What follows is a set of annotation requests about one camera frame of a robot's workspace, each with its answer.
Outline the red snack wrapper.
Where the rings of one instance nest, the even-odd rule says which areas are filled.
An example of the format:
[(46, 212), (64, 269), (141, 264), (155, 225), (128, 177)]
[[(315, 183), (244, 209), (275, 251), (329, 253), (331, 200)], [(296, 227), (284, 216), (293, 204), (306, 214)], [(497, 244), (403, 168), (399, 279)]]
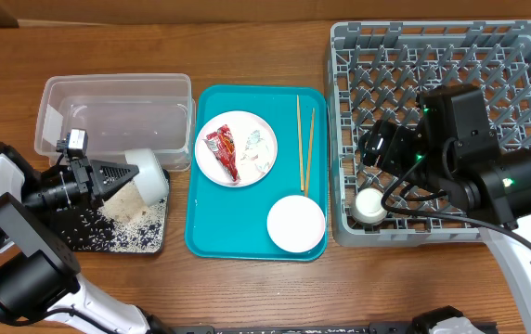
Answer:
[(238, 182), (240, 175), (236, 165), (236, 147), (229, 126), (227, 124), (220, 126), (205, 136), (203, 142), (212, 151), (231, 181)]

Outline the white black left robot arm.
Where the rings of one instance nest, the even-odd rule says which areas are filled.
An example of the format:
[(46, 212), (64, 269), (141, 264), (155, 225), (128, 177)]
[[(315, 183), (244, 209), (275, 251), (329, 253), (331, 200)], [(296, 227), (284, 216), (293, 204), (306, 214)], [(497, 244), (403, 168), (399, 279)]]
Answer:
[(142, 199), (166, 197), (165, 172), (149, 149), (126, 152), (124, 163), (90, 160), (83, 148), (59, 145), (66, 160), (40, 173), (0, 142), (0, 323), (25, 327), (58, 322), (83, 333), (168, 333), (157, 316), (119, 302), (81, 273), (73, 251), (53, 231), (79, 221), (129, 182)]

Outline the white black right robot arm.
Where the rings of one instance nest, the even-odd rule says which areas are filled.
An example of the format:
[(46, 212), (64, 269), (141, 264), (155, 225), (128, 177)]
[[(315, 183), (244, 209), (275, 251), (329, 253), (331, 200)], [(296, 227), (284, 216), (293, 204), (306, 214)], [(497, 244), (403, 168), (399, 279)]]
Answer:
[[(380, 204), (398, 215), (477, 227), (531, 333), (531, 149), (500, 149), (475, 85), (438, 86), (418, 94), (417, 105), (415, 129), (378, 120), (359, 139), (362, 163), (395, 177)], [(399, 187), (404, 201), (418, 187), (426, 200), (445, 198), (463, 214), (392, 206), (388, 199)]]

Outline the grey bowl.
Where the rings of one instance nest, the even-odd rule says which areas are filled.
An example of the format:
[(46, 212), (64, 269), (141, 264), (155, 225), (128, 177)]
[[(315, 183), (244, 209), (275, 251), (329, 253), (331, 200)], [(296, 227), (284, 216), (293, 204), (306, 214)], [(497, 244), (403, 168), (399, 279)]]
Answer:
[(133, 178), (139, 195), (147, 206), (152, 206), (169, 194), (169, 184), (154, 152), (149, 148), (124, 152), (126, 163), (135, 165), (138, 174)]

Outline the clear plastic wrap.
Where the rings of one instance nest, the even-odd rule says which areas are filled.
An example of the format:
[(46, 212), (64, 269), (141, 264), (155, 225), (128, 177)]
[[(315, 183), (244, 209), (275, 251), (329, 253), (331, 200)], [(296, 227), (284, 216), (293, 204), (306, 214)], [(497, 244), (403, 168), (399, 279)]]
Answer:
[(273, 153), (260, 130), (252, 131), (241, 154), (241, 164), (251, 165), (260, 173), (267, 173), (272, 165)]

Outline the white ceramic cup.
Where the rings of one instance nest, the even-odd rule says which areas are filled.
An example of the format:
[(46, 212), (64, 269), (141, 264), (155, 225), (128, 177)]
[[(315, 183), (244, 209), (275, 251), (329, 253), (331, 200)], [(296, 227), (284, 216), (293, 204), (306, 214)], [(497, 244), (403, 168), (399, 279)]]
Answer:
[(379, 225), (387, 211), (382, 206), (382, 192), (368, 187), (359, 191), (351, 202), (351, 216), (363, 225)]

